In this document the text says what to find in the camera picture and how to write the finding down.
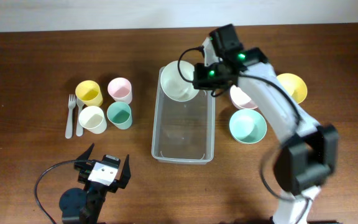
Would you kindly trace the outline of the pink cup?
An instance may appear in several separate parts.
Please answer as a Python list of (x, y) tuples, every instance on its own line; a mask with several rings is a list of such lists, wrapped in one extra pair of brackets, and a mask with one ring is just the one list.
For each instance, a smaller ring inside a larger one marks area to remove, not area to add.
[(132, 102), (132, 85), (126, 78), (118, 77), (108, 84), (108, 93), (115, 100), (130, 104)]

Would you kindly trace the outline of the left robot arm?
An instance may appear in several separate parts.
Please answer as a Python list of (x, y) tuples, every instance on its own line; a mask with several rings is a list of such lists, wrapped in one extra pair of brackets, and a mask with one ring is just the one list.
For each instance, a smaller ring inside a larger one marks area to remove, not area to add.
[(121, 160), (108, 154), (100, 161), (90, 160), (93, 148), (94, 144), (74, 162), (74, 169), (79, 172), (78, 182), (84, 187), (69, 189), (60, 197), (63, 223), (97, 223), (107, 193), (114, 194), (129, 183), (129, 156), (126, 156), (117, 179)]

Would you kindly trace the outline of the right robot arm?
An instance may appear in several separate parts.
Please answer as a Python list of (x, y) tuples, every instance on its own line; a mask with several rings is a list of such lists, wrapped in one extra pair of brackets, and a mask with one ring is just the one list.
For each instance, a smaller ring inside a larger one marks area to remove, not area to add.
[(279, 199), (271, 223), (306, 223), (316, 196), (337, 165), (339, 134), (310, 116), (280, 84), (273, 66), (258, 48), (246, 50), (232, 24), (209, 33), (197, 48), (204, 57), (195, 65), (193, 86), (215, 91), (235, 84), (259, 107), (279, 140), (267, 152), (259, 175), (269, 157), (277, 153), (273, 174), (282, 189), (271, 191)]

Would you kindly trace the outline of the yellow cup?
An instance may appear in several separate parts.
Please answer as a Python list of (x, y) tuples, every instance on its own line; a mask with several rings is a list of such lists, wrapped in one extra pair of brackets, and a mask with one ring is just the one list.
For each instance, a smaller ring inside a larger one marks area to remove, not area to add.
[(101, 88), (92, 80), (85, 80), (79, 83), (75, 88), (75, 95), (86, 106), (101, 106), (103, 104)]

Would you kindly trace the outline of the green bowl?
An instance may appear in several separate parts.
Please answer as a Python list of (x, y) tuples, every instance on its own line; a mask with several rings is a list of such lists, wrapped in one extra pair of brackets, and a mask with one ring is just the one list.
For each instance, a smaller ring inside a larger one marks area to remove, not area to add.
[(242, 144), (255, 144), (267, 133), (267, 122), (257, 111), (243, 109), (236, 111), (229, 120), (232, 137)]

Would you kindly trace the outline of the cream white cup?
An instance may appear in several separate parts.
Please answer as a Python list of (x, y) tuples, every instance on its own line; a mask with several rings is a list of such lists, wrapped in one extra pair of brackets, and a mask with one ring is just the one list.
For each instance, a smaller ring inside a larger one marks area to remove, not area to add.
[(87, 106), (80, 114), (80, 124), (93, 134), (101, 134), (107, 129), (103, 110), (98, 106)]

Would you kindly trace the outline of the white bowl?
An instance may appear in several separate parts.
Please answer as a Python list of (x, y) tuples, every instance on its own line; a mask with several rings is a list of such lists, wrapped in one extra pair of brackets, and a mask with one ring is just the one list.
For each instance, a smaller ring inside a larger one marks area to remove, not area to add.
[(163, 92), (172, 100), (185, 102), (192, 100), (199, 92), (194, 89), (192, 80), (195, 67), (186, 61), (180, 62), (180, 71), (184, 81), (178, 71), (178, 61), (170, 62), (162, 71), (160, 84)]

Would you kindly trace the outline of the yellow bowl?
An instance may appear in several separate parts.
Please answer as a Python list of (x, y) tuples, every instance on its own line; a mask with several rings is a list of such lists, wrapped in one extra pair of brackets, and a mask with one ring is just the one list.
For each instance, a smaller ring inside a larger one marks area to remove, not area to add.
[(283, 73), (278, 75), (277, 79), (298, 104), (306, 99), (308, 89), (302, 78), (292, 73)]

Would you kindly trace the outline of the pink bowl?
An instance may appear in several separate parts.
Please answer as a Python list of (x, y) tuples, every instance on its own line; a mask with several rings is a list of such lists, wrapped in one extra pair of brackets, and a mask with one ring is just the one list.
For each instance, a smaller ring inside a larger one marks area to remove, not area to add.
[(252, 101), (252, 99), (247, 94), (245, 94), (238, 86), (233, 85), (229, 90), (229, 95), (233, 105), (239, 110), (254, 110), (257, 108), (257, 105)]

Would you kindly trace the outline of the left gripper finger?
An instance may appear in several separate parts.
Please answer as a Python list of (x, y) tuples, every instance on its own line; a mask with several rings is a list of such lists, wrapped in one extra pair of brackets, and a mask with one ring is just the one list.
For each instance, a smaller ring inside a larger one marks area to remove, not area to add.
[(80, 156), (78, 156), (76, 158), (76, 160), (77, 161), (88, 161), (89, 158), (90, 158), (90, 155), (91, 155), (91, 153), (93, 151), (93, 148), (94, 148), (94, 143), (92, 143), (90, 145), (90, 147), (84, 153), (82, 153)]
[(127, 155), (122, 168), (121, 176), (119, 180), (115, 182), (115, 188), (125, 189), (130, 179), (131, 179), (131, 170), (129, 165), (129, 155)]

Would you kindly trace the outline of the green cup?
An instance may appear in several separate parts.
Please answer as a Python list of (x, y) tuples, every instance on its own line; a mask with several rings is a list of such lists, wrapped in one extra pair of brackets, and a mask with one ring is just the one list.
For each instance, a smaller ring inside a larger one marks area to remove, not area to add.
[(127, 103), (112, 103), (106, 114), (108, 120), (118, 129), (129, 129), (132, 126), (132, 110)]

